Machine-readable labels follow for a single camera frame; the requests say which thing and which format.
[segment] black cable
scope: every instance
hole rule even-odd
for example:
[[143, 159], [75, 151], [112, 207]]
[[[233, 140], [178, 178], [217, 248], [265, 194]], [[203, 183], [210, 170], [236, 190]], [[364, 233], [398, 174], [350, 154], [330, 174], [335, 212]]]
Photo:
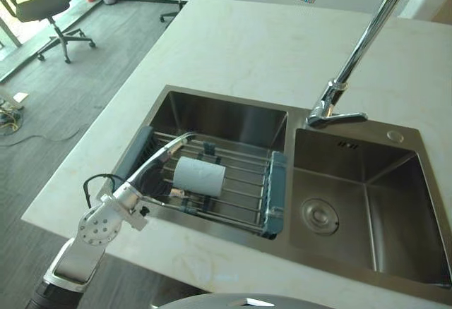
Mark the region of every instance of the black cable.
[[45, 140], [51, 141], [51, 142], [62, 142], [62, 141], [67, 141], [67, 140], [72, 139], [72, 138], [73, 138], [75, 135], [77, 135], [78, 133], [80, 133], [80, 131], [81, 131], [82, 129], [83, 129], [83, 126], [81, 126], [79, 129], [77, 129], [77, 131], [76, 131], [75, 133], [73, 133], [72, 135], [68, 136], [67, 138], [62, 138], [62, 139], [58, 139], [58, 140], [55, 140], [55, 139], [53, 139], [53, 138], [48, 138], [47, 136], [44, 136], [44, 135], [30, 135], [30, 136], [28, 136], [28, 137], [26, 137], [26, 138], [23, 138], [22, 140], [19, 140], [19, 141], [17, 141], [17, 142], [10, 143], [10, 144], [8, 144], [8, 145], [0, 145], [0, 147], [13, 147], [14, 145], [18, 145], [18, 144], [20, 144], [20, 143], [22, 143], [22, 142], [25, 142], [26, 140], [29, 140], [29, 139], [31, 139], [31, 138], [44, 138]]
[[98, 177], [110, 179], [110, 181], [112, 182], [112, 192], [114, 192], [116, 190], [116, 184], [114, 182], [114, 178], [117, 178], [122, 182], [126, 182], [125, 178], [122, 178], [115, 174], [97, 174], [97, 175], [94, 175], [94, 176], [91, 176], [90, 178], [88, 178], [85, 182], [83, 182], [83, 192], [85, 193], [85, 198], [86, 198], [86, 203], [88, 204], [88, 208], [91, 208], [91, 201], [90, 201], [91, 196], [88, 191], [88, 184], [90, 181], [92, 181], [93, 179], [98, 178]]

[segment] faucet handle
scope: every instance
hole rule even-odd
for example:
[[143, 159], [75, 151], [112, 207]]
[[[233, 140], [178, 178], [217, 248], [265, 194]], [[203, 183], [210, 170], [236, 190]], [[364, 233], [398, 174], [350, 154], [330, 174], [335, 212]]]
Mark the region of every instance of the faucet handle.
[[307, 124], [313, 128], [325, 128], [331, 124], [365, 122], [366, 113], [334, 114], [331, 116], [311, 115], [307, 118]]

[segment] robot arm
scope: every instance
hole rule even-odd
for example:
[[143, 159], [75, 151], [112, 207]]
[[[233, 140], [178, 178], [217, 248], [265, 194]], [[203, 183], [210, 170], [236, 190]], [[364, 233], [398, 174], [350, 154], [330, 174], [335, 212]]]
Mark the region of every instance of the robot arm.
[[61, 248], [27, 309], [77, 308], [105, 248], [119, 233], [121, 223], [126, 221], [139, 231], [147, 224], [145, 215], [148, 211], [143, 206], [140, 189], [148, 174], [159, 169], [194, 135], [185, 133], [159, 149], [113, 195], [103, 195], [102, 203], [82, 216], [76, 237]]

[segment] white countertop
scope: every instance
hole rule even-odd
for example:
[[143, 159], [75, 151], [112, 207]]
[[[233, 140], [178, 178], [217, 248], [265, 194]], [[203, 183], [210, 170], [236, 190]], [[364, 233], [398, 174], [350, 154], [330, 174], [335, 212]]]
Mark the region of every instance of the white countertop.
[[[23, 219], [73, 236], [86, 211], [82, 183], [113, 170], [165, 85], [310, 108], [369, 19], [320, 8], [190, 1]], [[390, 19], [336, 110], [419, 129], [452, 225], [451, 79], [452, 26]], [[446, 308], [149, 220], [142, 232], [123, 225], [107, 252], [214, 292], [274, 293], [337, 309]]]

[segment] faucet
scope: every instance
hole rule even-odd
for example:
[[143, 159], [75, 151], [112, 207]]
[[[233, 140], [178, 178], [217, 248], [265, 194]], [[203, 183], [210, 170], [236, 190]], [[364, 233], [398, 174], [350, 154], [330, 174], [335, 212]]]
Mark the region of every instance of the faucet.
[[[314, 2], [314, 0], [302, 1], [308, 3]], [[325, 91], [315, 103], [314, 108], [306, 118], [306, 125], [312, 128], [325, 128], [330, 124], [363, 122], [367, 120], [365, 113], [334, 114], [333, 108], [338, 103], [344, 91], [346, 91], [348, 87], [347, 79], [350, 77], [353, 69], [355, 69], [386, 20], [388, 20], [397, 2], [398, 0], [383, 0], [381, 2], [378, 11], [371, 19], [349, 59], [336, 78], [328, 82]]]

